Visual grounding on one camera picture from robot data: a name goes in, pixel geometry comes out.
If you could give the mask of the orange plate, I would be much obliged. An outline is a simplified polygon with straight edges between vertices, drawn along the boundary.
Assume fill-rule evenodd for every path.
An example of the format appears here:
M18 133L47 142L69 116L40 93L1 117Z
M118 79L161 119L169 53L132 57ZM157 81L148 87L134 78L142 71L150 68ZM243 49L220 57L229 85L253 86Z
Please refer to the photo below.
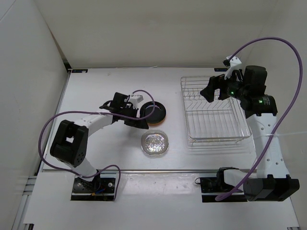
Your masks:
M157 127L157 126L160 126L164 121L165 121L165 119L163 119L159 122L156 122L156 123L148 123L148 126L149 127Z

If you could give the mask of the clear glass plate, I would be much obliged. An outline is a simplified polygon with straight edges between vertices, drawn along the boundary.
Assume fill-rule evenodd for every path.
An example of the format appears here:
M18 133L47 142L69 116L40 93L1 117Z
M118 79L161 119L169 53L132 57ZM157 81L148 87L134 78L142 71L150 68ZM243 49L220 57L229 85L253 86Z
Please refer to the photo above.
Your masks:
M162 130L149 130L141 137L141 149L150 158L164 156L169 148L169 139Z

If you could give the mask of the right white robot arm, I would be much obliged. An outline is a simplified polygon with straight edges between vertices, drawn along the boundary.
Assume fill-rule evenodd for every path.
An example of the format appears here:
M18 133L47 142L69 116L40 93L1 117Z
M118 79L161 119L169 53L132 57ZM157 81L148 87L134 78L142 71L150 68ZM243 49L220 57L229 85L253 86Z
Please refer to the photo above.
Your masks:
M219 169L215 185L222 193L216 201L236 192L243 192L247 201L284 201L300 188L299 180L290 176L283 161L279 138L275 134L280 123L278 110L274 97L265 93L266 79L264 67L247 66L245 70L233 70L229 78L224 74L210 77L207 86L200 91L209 103L214 101L216 91L219 100L234 98L239 101L256 152L257 161L248 173L234 167Z

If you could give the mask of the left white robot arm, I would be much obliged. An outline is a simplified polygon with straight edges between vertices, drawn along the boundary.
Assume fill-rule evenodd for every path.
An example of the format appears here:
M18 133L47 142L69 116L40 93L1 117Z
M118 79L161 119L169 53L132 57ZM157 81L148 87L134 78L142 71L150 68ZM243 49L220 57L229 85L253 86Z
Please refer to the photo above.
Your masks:
M99 107L98 114L88 115L76 121L60 122L50 148L50 155L66 164L78 174L81 184L90 192L102 189L100 176L86 158L88 138L96 131L119 120L130 127L148 129L144 119L137 117L142 95L114 94L112 100Z

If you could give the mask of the aluminium table rail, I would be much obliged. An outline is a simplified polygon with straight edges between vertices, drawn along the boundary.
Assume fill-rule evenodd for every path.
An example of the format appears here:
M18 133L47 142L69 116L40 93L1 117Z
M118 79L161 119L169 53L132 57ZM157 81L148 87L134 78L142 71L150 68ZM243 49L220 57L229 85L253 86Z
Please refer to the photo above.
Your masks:
M121 173L216 173L218 169L213 170L123 170L121 169ZM44 173L59 173L59 172L67 172L60 170L52 170L52 169L43 169ZM102 173L118 173L117 169L107 169Z

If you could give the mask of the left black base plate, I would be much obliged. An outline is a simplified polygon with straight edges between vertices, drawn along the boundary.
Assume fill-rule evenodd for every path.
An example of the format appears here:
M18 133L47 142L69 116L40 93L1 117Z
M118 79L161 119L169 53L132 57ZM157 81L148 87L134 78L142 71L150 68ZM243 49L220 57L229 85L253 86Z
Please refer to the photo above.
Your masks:
M116 178L97 175L92 181L75 177L71 190L71 201L114 201Z

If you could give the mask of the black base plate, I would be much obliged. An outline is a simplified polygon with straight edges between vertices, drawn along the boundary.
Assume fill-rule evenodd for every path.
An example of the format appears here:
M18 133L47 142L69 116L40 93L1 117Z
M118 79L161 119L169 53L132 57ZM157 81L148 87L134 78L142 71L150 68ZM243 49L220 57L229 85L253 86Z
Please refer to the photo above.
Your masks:
M71 190L71 201L114 201L116 178L97 175L92 181L75 177Z
M201 197L203 203L215 203L215 198L219 194L227 193L234 187L232 185L224 184L218 185L216 177L198 177L194 181L195 185L201 187ZM242 192L232 194L221 202L233 203L233 202L247 202Z

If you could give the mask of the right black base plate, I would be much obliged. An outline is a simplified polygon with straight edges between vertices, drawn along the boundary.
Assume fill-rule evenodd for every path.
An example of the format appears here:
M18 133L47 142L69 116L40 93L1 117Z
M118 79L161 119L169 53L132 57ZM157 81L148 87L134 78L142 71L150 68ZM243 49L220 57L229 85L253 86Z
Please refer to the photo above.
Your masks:
M194 181L195 185L201 187L201 197L203 203L215 203L215 198L219 194L227 193L234 187L232 185L224 184L218 185L216 177L198 177ZM242 192L232 194L221 202L233 203L233 202L247 202Z

